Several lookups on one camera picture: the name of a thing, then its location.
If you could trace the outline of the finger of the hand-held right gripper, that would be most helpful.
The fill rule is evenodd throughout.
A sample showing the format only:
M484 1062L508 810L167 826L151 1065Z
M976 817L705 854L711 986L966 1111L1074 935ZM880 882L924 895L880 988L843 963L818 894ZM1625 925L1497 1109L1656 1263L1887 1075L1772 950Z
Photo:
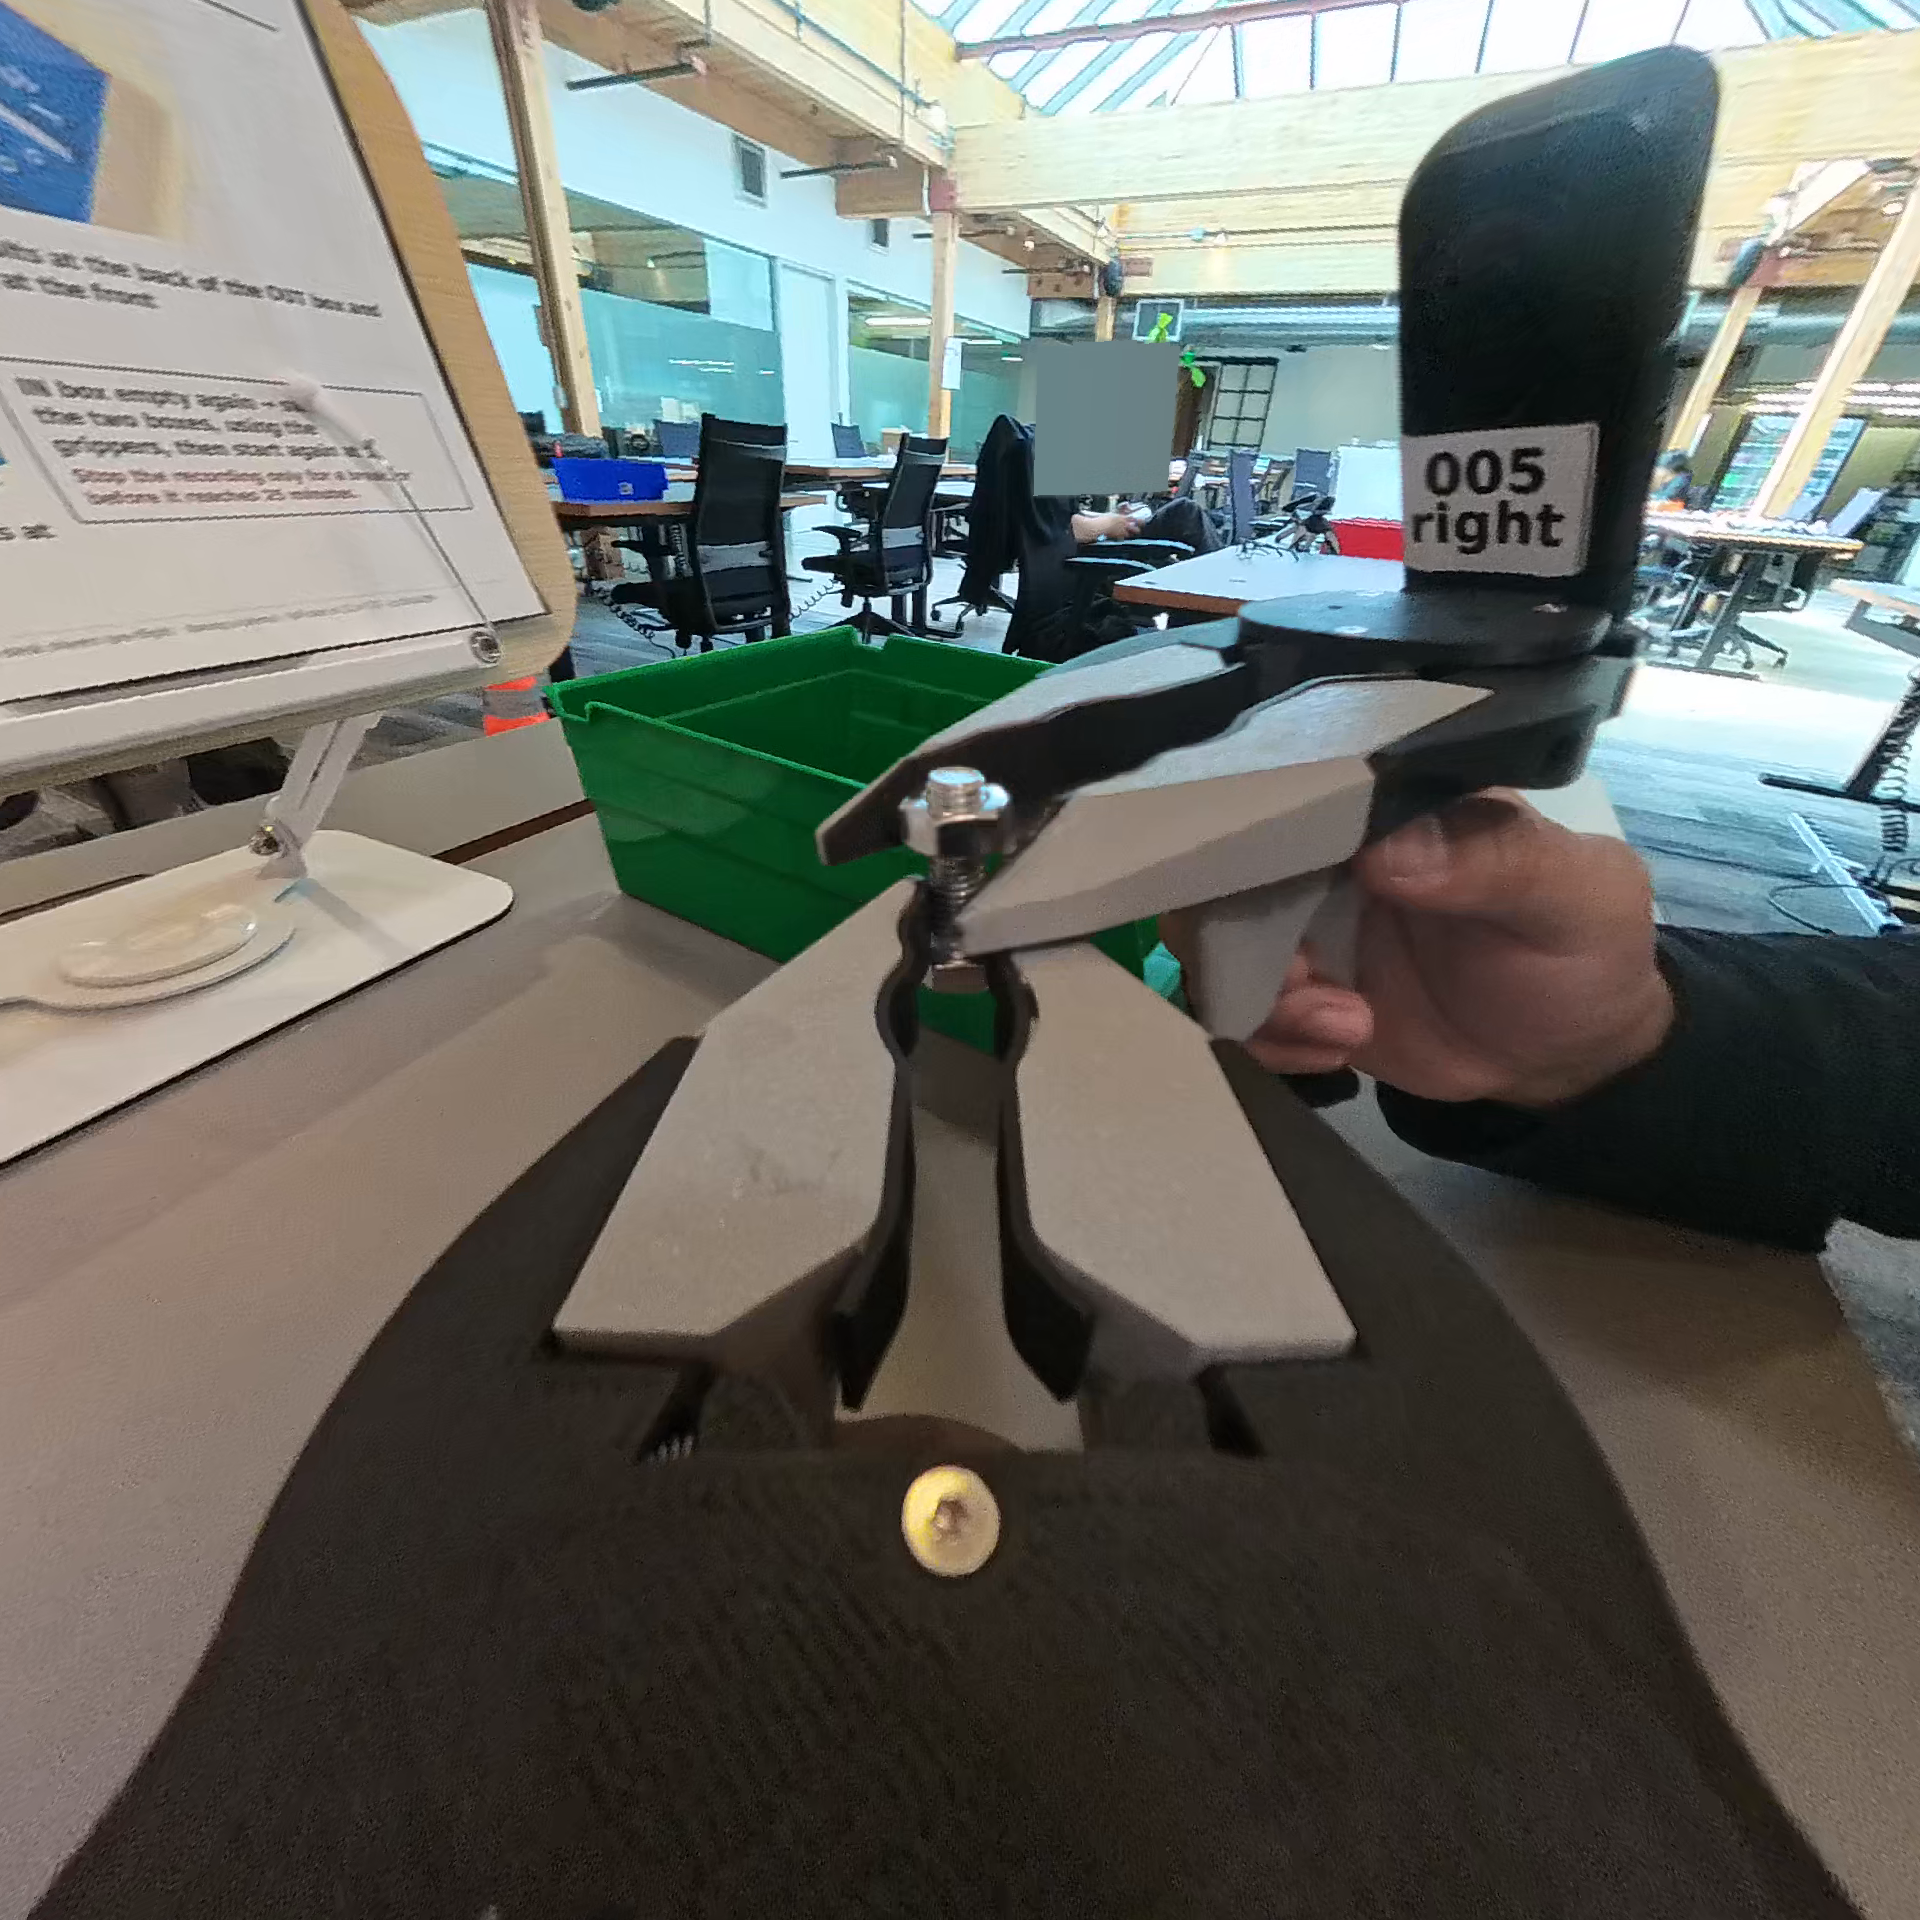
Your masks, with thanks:
M825 866L908 845L900 806L929 774L967 766L1007 791L1000 850L1020 847L1082 787L1214 739L1256 700L1256 673L1219 649L1166 643L1048 670L899 756L818 826Z
M1191 998L1249 1041L1374 813L1374 756L1490 698L1426 678L1321 678L1211 740L1070 793L959 919L967 956L1191 914Z

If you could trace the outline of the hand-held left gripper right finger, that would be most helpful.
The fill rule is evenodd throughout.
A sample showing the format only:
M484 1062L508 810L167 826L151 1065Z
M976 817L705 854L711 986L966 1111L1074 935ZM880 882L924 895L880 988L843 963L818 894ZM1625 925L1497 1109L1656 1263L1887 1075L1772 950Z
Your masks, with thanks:
M1046 1389L1346 1357L1353 1322L1204 1031L1099 949L992 978L1001 1307Z

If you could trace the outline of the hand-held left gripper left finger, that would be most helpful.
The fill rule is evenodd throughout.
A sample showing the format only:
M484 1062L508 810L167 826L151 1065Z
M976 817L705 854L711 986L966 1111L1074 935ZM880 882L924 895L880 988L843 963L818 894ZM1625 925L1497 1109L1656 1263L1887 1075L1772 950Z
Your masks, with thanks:
M680 1078L553 1341L865 1407L905 1317L919 988L900 879L666 1047Z

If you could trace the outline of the steel hex nut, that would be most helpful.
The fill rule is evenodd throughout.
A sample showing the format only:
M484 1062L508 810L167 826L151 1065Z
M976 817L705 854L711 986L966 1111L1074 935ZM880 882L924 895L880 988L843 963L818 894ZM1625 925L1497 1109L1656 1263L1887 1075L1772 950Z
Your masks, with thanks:
M904 841L924 858L988 858L1001 850L1011 796L1001 785L971 778L969 769L942 769L919 796L899 806Z

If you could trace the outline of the steel hex bolt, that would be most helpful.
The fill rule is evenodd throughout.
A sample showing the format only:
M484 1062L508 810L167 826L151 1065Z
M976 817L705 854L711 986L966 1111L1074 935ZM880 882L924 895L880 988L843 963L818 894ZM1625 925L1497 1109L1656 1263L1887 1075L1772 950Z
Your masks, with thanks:
M940 774L942 769L969 769L974 771L971 778L988 779L974 766L966 764L947 764L934 769L929 778L937 779L966 779L966 774ZM966 937L960 929L960 919L969 908L976 892L984 886L986 877L990 876L990 866L1000 852L994 854L976 854L976 858L927 858L927 886L929 886L929 953L934 973L940 981L960 983L976 973L974 963L967 957Z

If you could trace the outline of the green plastic bin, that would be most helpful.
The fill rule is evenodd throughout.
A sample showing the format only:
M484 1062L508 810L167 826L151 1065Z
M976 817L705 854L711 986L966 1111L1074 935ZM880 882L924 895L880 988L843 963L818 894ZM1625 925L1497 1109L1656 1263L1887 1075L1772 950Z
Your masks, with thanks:
M900 845L831 868L822 822L1042 674L966 645L831 628L575 678L547 703L617 886L783 965L927 871Z

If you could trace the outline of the person's right forearm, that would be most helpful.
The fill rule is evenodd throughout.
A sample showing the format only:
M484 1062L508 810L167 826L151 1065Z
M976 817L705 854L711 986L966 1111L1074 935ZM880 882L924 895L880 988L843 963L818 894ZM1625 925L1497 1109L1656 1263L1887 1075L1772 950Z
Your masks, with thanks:
M1666 1041L1545 1111L1384 1085L1392 1134L1673 1227L1820 1253L1919 1239L1919 942L1670 929Z

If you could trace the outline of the person's right hand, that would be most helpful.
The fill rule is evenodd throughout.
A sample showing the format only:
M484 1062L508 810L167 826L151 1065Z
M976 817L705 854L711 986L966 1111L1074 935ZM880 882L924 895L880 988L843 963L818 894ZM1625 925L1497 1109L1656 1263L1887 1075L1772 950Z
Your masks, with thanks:
M1352 981L1302 950L1247 1042L1272 1071L1543 1111L1644 1065L1673 1029L1648 874L1615 837L1497 789L1374 841L1352 877Z

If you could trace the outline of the black office chair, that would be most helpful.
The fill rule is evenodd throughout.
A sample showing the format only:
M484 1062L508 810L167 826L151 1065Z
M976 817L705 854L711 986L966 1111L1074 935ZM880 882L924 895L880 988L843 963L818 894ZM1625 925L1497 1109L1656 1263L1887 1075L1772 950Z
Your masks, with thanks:
M913 637L929 612L934 513L947 468L947 438L905 437L873 500L849 523L825 529L833 553L801 567L839 590L865 641Z
M698 476L681 529L681 567L625 583L609 606L639 628L633 609L675 634L681 651L721 637L768 641L794 631L784 559L784 453L780 423L702 417Z

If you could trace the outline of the printed instruction sheet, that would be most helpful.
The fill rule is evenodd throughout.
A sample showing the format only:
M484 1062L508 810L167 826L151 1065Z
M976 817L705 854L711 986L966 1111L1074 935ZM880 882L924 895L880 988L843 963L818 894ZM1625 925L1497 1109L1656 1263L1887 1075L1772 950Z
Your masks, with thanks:
M2 7L6 700L535 617L303 4Z

